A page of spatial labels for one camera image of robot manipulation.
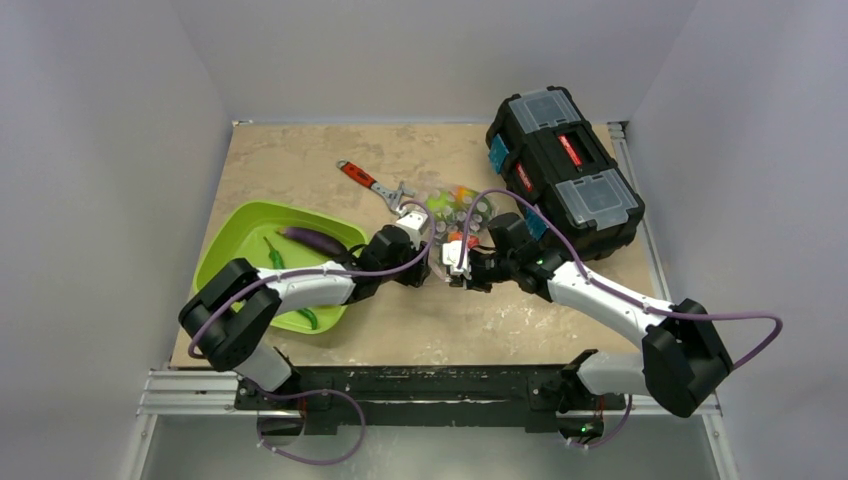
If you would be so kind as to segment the clear zip top bag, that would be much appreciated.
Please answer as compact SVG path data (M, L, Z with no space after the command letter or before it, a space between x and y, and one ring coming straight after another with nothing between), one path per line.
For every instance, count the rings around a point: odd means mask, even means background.
M463 233L465 223L469 221L469 234L474 235L477 239L472 248L476 248L480 244L483 244L484 249L492 248L494 242L490 239L487 230L488 224L497 215L505 213L505 210L501 208L497 196L494 194L485 196L474 208L471 208L471 204L479 195L479 191L461 184L434 183L419 190L415 199L425 204L427 196L434 190L449 190L455 198L454 208L450 212L433 213L427 208L435 219L434 246L429 255L429 265L441 281L447 282L446 273L440 259L441 247L447 243L447 235L456 231Z

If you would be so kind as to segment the purple fake eggplant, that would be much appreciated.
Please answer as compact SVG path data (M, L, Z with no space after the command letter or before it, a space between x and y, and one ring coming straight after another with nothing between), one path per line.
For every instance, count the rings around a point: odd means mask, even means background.
M350 255L349 249L342 242L317 230L289 226L278 229L277 234L328 258Z

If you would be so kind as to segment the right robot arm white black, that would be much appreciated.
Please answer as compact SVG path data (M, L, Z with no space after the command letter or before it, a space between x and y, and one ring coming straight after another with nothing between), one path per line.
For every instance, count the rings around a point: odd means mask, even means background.
M642 395L687 418L733 371L716 328L698 319L705 312L701 304L673 305L598 276L566 249L540 245L517 214L495 217L488 230L491 247L469 248L460 240L443 247L452 284L488 292L512 281L525 293L581 312L638 349L589 349L564 366L562 410L607 394Z

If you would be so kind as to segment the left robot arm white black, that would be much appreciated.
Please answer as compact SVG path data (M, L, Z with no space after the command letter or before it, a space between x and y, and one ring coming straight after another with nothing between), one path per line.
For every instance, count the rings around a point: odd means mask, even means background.
M431 236L416 239L407 227L387 225L358 255L313 267L261 270L245 258L231 260L178 315L190 338L188 354L253 382L272 408L287 408L297 399L297 373L283 353L263 341L273 318L359 303L391 281L418 286L432 243Z

